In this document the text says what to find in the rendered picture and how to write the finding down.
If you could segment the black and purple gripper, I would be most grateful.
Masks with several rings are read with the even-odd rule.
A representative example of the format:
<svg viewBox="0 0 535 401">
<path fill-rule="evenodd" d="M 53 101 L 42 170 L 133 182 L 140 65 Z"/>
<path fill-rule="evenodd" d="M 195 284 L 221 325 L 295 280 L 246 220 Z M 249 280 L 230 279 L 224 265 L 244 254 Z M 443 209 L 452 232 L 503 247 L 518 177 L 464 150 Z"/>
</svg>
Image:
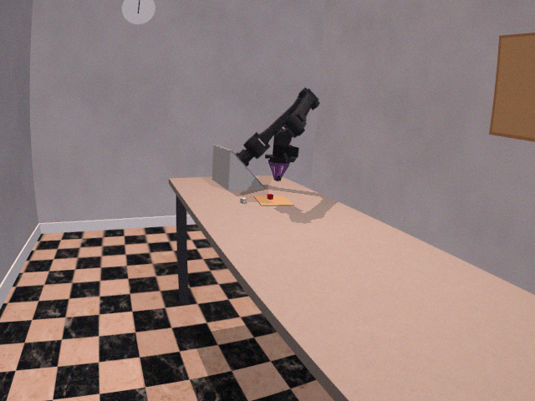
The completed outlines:
<svg viewBox="0 0 535 401">
<path fill-rule="evenodd" d="M 265 158 L 266 159 L 270 158 L 270 160 L 268 160 L 268 163 L 273 173 L 273 179 L 276 180 L 278 175 L 280 175 L 282 179 L 283 174 L 289 167 L 290 162 L 286 161 L 285 158 L 283 157 L 274 157 L 274 156 L 270 157 L 269 155 L 265 155 Z M 283 169 L 282 169 L 282 166 L 283 166 Z M 274 171 L 274 167 L 275 167 L 275 171 Z M 282 173 L 281 173 L 281 170 L 282 170 Z"/>
</svg>

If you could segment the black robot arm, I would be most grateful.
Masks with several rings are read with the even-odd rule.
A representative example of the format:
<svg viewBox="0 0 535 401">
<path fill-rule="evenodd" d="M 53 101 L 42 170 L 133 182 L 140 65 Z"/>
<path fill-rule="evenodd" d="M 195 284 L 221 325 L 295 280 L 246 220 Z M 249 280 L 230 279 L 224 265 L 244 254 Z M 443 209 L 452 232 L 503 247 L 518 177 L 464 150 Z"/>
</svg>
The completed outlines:
<svg viewBox="0 0 535 401">
<path fill-rule="evenodd" d="M 296 138 L 305 131 L 304 127 L 306 125 L 306 117 L 309 110 L 314 110 L 319 105 L 318 98 L 310 89 L 305 88 L 300 91 L 298 95 L 299 96 L 296 99 L 297 101 L 293 103 L 288 111 L 286 110 L 287 112 L 285 111 L 282 116 L 274 121 L 274 123 L 261 134 L 255 133 L 255 135 L 244 145 L 247 150 L 242 150 L 240 153 L 236 153 L 236 156 L 245 166 L 249 165 L 248 162 L 253 157 L 258 159 L 265 153 L 270 147 L 268 142 L 273 136 L 273 142 L 279 143 L 279 145 L 273 144 L 274 157 L 283 157 L 288 162 L 294 162 L 295 159 L 297 159 L 299 148 L 290 145 L 292 137 Z M 300 101 L 303 103 L 299 105 Z M 312 106 L 312 108 L 310 108 L 310 106 Z M 286 129 L 283 130 L 282 127 L 285 125 Z M 258 140 L 258 138 L 265 143 L 265 146 Z"/>
</svg>

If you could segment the tan mat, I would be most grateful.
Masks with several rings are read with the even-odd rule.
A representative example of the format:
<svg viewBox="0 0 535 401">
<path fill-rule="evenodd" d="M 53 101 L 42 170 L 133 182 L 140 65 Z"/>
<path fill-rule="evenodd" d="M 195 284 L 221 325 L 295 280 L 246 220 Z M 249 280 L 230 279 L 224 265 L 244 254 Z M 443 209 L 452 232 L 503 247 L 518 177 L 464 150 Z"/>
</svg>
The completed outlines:
<svg viewBox="0 0 535 401">
<path fill-rule="evenodd" d="M 261 206 L 294 206 L 285 196 L 274 196 L 269 200 L 267 196 L 254 196 Z"/>
</svg>

